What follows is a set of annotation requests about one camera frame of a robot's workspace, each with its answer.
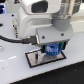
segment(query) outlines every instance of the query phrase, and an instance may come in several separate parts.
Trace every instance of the metal plate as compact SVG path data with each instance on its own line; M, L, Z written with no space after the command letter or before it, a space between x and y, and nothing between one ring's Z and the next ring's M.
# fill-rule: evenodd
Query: metal plate
M41 53L41 51L34 51L34 52L26 53L26 57L28 59L28 63L29 63L30 68L44 65L47 63L51 63L54 61L66 59L63 52L61 52L57 56L48 56L48 55L46 55L46 53Z

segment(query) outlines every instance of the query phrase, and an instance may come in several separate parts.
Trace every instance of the wire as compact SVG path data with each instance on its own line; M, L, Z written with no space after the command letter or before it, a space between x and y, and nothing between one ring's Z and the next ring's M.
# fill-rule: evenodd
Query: wire
M11 43L22 43L22 42L23 42L23 40L8 39L8 38L3 37L3 36L1 36L1 35L0 35L0 39L1 39L1 40L4 40L4 41L7 41L7 42L11 42Z
M31 45L38 44L36 36L30 36L29 38L22 40L13 40L0 35L0 39L11 43L22 43L22 44L31 44Z

